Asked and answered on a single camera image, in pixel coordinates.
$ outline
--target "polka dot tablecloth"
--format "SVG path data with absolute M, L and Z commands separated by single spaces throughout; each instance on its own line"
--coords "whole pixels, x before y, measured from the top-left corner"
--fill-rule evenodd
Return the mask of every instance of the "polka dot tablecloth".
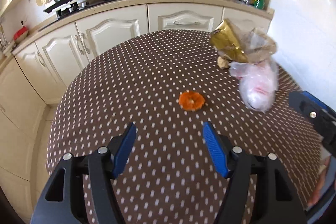
M 95 58 L 71 83 L 52 123 L 47 169 L 62 155 L 92 153 L 124 132 L 138 128 L 124 173 L 113 182 L 127 223 L 197 223 L 214 221 L 227 187 L 215 170 L 202 124 L 228 136 L 248 153 L 276 153 L 289 172 L 302 204 L 316 184 L 320 138 L 288 107 L 288 93 L 299 90 L 280 68 L 276 101 L 266 114 L 241 100 L 239 81 L 217 66 L 209 33 L 165 30 L 136 37 Z M 186 90 L 203 94 L 206 105 L 186 112 L 178 104 Z M 243 223 L 252 213 L 256 178 Z M 90 223 L 97 223 L 90 179 L 84 192 Z

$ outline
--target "brown tablecloth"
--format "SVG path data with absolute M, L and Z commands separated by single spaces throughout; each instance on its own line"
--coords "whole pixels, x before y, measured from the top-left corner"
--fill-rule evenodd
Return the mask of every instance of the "brown tablecloth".
M 58 106 L 49 138 L 49 173 L 64 153 L 91 153 L 134 122 L 137 141 L 113 184 L 127 223 L 212 223 L 227 180 L 216 173 L 202 139 L 202 122 L 211 121 L 248 153 L 276 153 L 306 204 L 316 183 L 320 142 L 311 125 L 288 107 L 288 93 L 299 87 L 280 68 L 272 109 L 266 114 L 247 109 L 238 80 L 218 68 L 208 35 L 150 33 L 95 58 Z M 203 94 L 206 105 L 197 112 L 181 109 L 179 95 L 186 90 Z M 252 211 L 255 183 L 251 177 L 244 222 Z M 89 220 L 96 223 L 87 176 L 84 188 Z

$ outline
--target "tile floor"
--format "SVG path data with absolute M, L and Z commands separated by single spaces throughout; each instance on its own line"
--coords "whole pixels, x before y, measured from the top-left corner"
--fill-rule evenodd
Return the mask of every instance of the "tile floor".
M 37 156 L 37 168 L 36 168 L 36 201 L 39 199 L 41 195 L 41 191 L 46 184 L 49 174 L 45 168 L 45 164 L 47 161 L 47 146 L 48 146 L 48 138 L 50 134 L 51 122 L 56 112 L 56 106 L 51 107 L 49 113 L 44 122 L 43 130 L 41 132 L 41 141 L 38 150 Z

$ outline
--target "cabinet door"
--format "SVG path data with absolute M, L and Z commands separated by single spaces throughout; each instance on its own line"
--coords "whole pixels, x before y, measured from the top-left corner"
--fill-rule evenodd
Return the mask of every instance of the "cabinet door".
M 0 167 L 20 178 L 30 180 L 35 141 L 17 128 L 1 111 L 0 124 Z
M 91 61 L 124 41 L 148 33 L 146 5 L 95 14 L 77 20 L 76 25 Z
M 36 44 L 25 47 L 15 56 L 30 84 L 46 104 L 58 104 L 66 90 L 65 84 L 50 72 Z
M 36 40 L 36 45 L 53 77 L 66 86 L 89 63 L 74 22 Z
M 231 20 L 241 30 L 246 32 L 251 31 L 253 28 L 259 27 L 261 30 L 267 33 L 270 25 L 270 20 L 267 18 L 230 8 L 224 8 L 224 18 Z
M 35 139 L 46 104 L 30 85 L 14 58 L 0 74 L 0 104 L 8 119 Z
M 221 23 L 223 7 L 190 3 L 148 5 L 150 32 L 186 29 L 212 32 Z
M 33 213 L 30 183 L 0 167 L 0 185 L 16 213 L 24 220 Z

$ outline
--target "orange object on table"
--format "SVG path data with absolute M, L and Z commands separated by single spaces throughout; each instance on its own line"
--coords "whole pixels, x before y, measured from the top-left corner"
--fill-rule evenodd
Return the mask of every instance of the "orange object on table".
M 180 95 L 178 103 L 184 110 L 195 111 L 202 108 L 205 103 L 205 99 L 198 92 L 186 91 Z

